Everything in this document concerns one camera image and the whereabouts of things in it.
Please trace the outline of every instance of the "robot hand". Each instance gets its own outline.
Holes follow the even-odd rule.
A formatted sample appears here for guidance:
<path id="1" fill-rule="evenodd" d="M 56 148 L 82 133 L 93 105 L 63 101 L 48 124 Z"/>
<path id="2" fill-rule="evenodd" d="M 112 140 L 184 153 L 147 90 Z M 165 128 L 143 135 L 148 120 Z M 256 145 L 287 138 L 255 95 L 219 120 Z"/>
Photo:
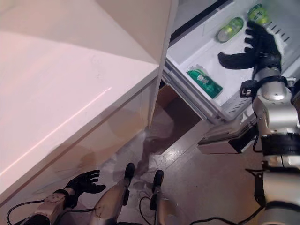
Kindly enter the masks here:
<path id="1" fill-rule="evenodd" d="M 247 23 L 246 34 L 252 38 L 245 38 L 245 42 L 252 48 L 246 47 L 245 53 L 227 55 L 218 54 L 220 64 L 227 69 L 255 68 L 255 73 L 266 67 L 276 67 L 281 71 L 281 54 L 277 49 L 273 35 L 255 22 Z"/>
<path id="2" fill-rule="evenodd" d="M 98 182 L 98 178 L 100 170 L 93 170 L 86 173 L 82 173 L 69 181 L 66 185 L 66 188 L 71 188 L 74 190 L 75 195 L 70 204 L 71 208 L 74 208 L 77 205 L 78 197 L 82 195 L 83 192 L 90 194 L 97 194 L 103 191 L 106 186 L 105 185 L 96 185 L 95 182 Z"/>

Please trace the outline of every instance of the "soda can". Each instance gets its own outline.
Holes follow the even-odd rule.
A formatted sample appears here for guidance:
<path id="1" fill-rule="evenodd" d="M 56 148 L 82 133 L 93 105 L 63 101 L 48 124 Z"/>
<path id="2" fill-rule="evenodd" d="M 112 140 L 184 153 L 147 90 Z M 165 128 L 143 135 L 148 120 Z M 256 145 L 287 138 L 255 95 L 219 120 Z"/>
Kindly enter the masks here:
<path id="1" fill-rule="evenodd" d="M 240 17 L 233 18 L 226 26 L 224 26 L 217 34 L 219 42 L 226 42 L 236 35 L 244 26 L 244 21 Z"/>

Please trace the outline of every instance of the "white countertop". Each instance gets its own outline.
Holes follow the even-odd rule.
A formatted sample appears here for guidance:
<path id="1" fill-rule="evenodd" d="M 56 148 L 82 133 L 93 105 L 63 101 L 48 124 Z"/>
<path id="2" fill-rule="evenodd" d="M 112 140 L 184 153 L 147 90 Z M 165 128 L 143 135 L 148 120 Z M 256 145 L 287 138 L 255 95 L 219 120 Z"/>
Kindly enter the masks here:
<path id="1" fill-rule="evenodd" d="M 48 1 L 45 28 L 31 2 L 28 18 L 15 6 L 0 20 L 0 194 L 93 119 L 105 120 L 158 68 L 102 8 L 73 21 L 63 7 L 54 15 Z M 85 27 L 93 21 L 96 29 Z"/>

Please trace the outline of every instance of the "green package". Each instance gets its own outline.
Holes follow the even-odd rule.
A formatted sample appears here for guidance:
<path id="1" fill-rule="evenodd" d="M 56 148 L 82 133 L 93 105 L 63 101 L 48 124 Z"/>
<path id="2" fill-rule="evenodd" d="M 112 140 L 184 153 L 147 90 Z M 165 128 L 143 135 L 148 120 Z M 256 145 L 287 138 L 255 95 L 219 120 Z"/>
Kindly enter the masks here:
<path id="1" fill-rule="evenodd" d="M 214 82 L 205 70 L 196 65 L 191 67 L 187 74 L 211 97 L 215 98 L 221 91 L 222 87 Z"/>

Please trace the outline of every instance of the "green can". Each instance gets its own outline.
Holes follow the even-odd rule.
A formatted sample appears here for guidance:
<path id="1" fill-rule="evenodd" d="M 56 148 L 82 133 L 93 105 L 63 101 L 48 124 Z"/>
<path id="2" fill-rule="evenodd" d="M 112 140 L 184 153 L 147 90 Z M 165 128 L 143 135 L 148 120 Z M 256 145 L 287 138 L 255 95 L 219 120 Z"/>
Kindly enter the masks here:
<path id="1" fill-rule="evenodd" d="M 226 42 L 236 35 L 244 26 L 244 21 L 240 17 L 233 18 L 226 26 L 224 26 L 217 34 L 219 42 Z"/>
<path id="2" fill-rule="evenodd" d="M 191 67 L 187 74 L 211 97 L 215 98 L 223 88 L 214 82 L 199 65 Z"/>
<path id="3" fill-rule="evenodd" d="M 267 10 L 262 4 L 257 4 L 252 7 L 248 12 L 248 18 L 262 26 L 265 26 L 270 22 Z"/>

